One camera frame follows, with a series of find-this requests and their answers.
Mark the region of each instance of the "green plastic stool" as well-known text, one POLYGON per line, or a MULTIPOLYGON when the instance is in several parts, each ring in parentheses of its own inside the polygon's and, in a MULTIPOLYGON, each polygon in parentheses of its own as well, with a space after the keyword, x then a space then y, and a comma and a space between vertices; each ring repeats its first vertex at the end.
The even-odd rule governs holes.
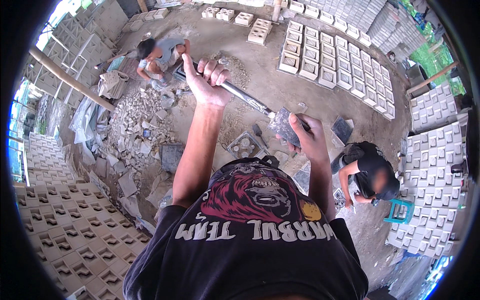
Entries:
POLYGON ((402 200, 402 199, 392 199, 390 200, 392 203, 392 208, 390 209, 390 215, 388 218, 384 218, 385 222, 390 222, 390 223, 399 223, 399 224, 408 224, 410 223, 410 220, 413 217, 413 209, 415 204, 413 202, 407 201, 407 200, 402 200), (400 211, 401 206, 405 206, 407 209, 407 214, 405 218, 399 217, 398 212, 395 214, 395 206, 398 206, 398 212, 400 211))

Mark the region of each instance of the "trowel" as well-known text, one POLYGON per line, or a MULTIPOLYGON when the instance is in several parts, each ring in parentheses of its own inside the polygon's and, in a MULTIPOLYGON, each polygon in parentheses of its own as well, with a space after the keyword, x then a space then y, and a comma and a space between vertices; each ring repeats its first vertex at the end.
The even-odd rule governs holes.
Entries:
MULTIPOLYGON (((198 63, 193 62, 193 67, 195 69, 198 68, 198 63)), ((186 80, 185 71, 183 70, 183 62, 178 66, 174 71, 174 76, 179 77, 183 80, 186 80)), ((288 142, 292 143, 293 145, 300 147, 300 140, 297 134, 293 131, 290 123, 288 122, 288 116, 290 115, 290 111, 285 107, 282 107, 279 112, 274 112, 268 106, 257 100, 252 95, 248 94, 241 88, 234 85, 231 81, 227 80, 220 85, 234 96, 240 98, 248 105, 256 109, 257 111, 263 113, 264 115, 270 118, 270 123, 268 124, 268 128, 274 131, 275 133, 279 134, 281 137, 286 139, 288 142)), ((302 120, 300 122, 303 125, 303 128, 308 131, 310 127, 302 120)))

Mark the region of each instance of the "black t-shirt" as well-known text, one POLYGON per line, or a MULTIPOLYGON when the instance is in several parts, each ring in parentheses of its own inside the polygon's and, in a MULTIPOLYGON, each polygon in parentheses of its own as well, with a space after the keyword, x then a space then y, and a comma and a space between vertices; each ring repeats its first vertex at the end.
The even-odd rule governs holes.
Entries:
POLYGON ((357 146, 365 152, 365 155, 358 159, 357 164, 360 171, 368 173, 367 177, 370 187, 378 170, 384 169, 387 172, 387 184, 384 186, 382 193, 377 193, 375 198, 386 201, 395 198, 400 184, 395 178, 392 165, 383 152, 375 144, 369 142, 358 143, 357 146))
POLYGON ((351 300, 367 291, 345 221, 329 224, 288 175, 261 161, 224 166, 191 207, 164 208, 123 283, 127 300, 351 300))

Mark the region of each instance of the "concrete floor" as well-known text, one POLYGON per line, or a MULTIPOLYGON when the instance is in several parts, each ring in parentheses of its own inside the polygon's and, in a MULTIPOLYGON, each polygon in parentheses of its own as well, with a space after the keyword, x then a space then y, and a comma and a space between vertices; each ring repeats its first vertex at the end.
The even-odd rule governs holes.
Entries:
MULTIPOLYGON (((235 9, 236 12, 253 13, 255 17, 265 19, 270 19, 272 10, 271 7, 253 8, 240 6, 236 3, 220 2, 219 4, 223 4, 223 7, 235 9)), ((375 143, 383 150, 386 157, 392 162, 394 169, 396 169, 396 154, 400 150, 402 137, 406 137, 408 133, 410 113, 404 95, 406 81, 402 75, 397 73, 396 68, 390 64, 385 56, 376 51, 374 47, 368 49, 355 42, 355 45, 365 50, 390 70, 396 107, 396 118, 391 122, 345 90, 338 87, 329 90, 304 79, 277 71, 280 46, 283 43, 288 19, 281 25, 274 25, 268 35, 266 45, 260 46, 246 42, 250 28, 223 22, 212 22, 212 20, 200 20, 201 11, 205 7, 207 6, 192 6, 191 8, 184 6, 182 9, 173 9, 166 19, 145 22, 139 31, 124 34, 117 45, 122 50, 133 49, 146 32, 151 32, 155 37, 181 35, 191 41, 191 52, 194 59, 211 56, 219 51, 225 56, 236 57, 243 64, 250 79, 246 87, 248 93, 257 97, 273 110, 286 107, 293 112, 299 112, 301 107, 298 106, 298 103, 303 102, 308 107, 306 111, 308 115, 322 120, 331 158, 341 151, 333 145, 330 133, 333 122, 340 115, 344 119, 352 119, 354 122, 355 128, 349 142, 366 140, 375 143)), ((348 41, 352 41, 350 37, 345 36, 334 27, 318 20, 304 17, 296 17, 293 20, 313 28, 319 28, 322 32, 333 36, 341 35, 348 41)), ((138 89, 139 85, 140 82, 131 81, 129 89, 138 89)), ((192 96, 182 97, 179 100, 178 107, 172 112, 175 118, 174 130, 176 137, 185 143, 193 117, 194 98, 192 96)), ((286 146, 281 146, 275 139, 274 133, 266 129, 268 121, 267 117, 235 99, 227 106, 220 141, 229 144, 243 131, 249 130, 251 132, 251 126, 257 122, 264 131, 264 138, 270 145, 270 153, 274 154, 276 151, 288 153, 286 146)), ((69 122, 68 116, 65 116, 59 122, 60 137, 64 144, 73 141, 72 132, 65 130, 67 126, 64 126, 68 125, 69 122)), ((72 147, 72 150, 77 155, 75 164, 78 167, 81 155, 78 153, 78 147, 72 147)), ((214 169, 218 169, 231 160, 230 154, 218 145, 214 169)), ((293 175, 305 161, 306 158, 302 155, 289 158, 282 169, 289 175, 293 175)), ((149 194, 150 186, 157 175, 158 166, 154 165, 145 169, 142 175, 142 189, 140 194, 137 195, 140 212, 145 220, 152 223, 156 209, 145 200, 145 197, 149 194)), ((110 185, 113 198, 116 197, 114 180, 115 178, 110 175, 105 179, 105 182, 110 185)), ((171 183, 171 179, 163 183, 165 191, 171 187, 171 183)), ((343 210, 339 213, 339 217, 345 218, 347 222, 361 265, 369 278, 370 291, 372 291, 385 284, 383 280, 395 267, 394 265, 390 266, 390 262, 398 249, 391 245, 384 245, 390 224, 385 223, 383 217, 390 211, 390 203, 381 202, 377 207, 372 207, 369 204, 357 204, 356 207, 356 215, 343 210)))

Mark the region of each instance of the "person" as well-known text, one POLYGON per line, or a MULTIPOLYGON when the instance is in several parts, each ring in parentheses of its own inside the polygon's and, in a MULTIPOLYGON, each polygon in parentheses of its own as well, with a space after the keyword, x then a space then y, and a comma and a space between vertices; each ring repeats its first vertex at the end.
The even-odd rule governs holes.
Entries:
POLYGON ((376 206, 380 200, 395 198, 400 189, 400 182, 395 178, 390 162, 377 145, 367 141, 348 144, 334 159, 331 169, 333 174, 338 172, 345 195, 345 207, 348 209, 353 204, 348 190, 351 175, 359 188, 354 193, 355 200, 359 203, 372 203, 376 206))
POLYGON ((183 61, 195 113, 172 205, 160 211, 152 239, 128 270, 125 299, 364 299, 368 279, 344 219, 335 219, 322 123, 289 117, 311 162, 309 196, 276 168, 274 156, 235 160, 210 177, 231 98, 219 85, 230 73, 202 59, 200 76, 188 54, 183 61))
POLYGON ((190 41, 183 38, 149 38, 138 44, 137 52, 141 59, 137 73, 148 80, 154 89, 161 90, 168 85, 164 72, 173 66, 183 53, 190 54, 190 41))

